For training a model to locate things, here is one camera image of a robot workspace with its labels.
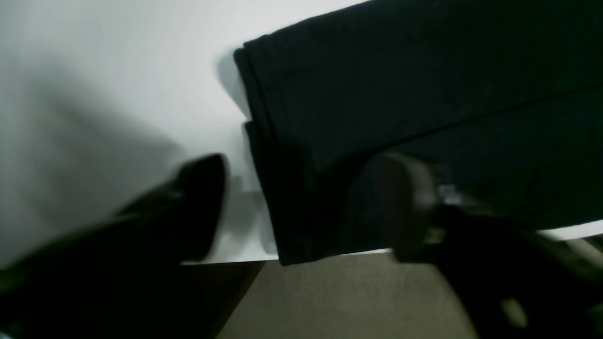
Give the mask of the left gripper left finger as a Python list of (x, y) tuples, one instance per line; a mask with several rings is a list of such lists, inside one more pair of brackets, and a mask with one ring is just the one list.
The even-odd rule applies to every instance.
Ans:
[(2, 270), (2, 336), (120, 339), (156, 328), (160, 290), (212, 249), (227, 183), (223, 154), (188, 161), (118, 212)]

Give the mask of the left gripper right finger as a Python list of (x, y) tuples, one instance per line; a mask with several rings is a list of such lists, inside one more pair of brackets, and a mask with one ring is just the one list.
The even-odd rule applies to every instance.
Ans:
[(433, 264), (478, 338), (602, 337), (599, 247), (528, 232), (401, 153), (377, 157), (377, 202), (396, 260)]

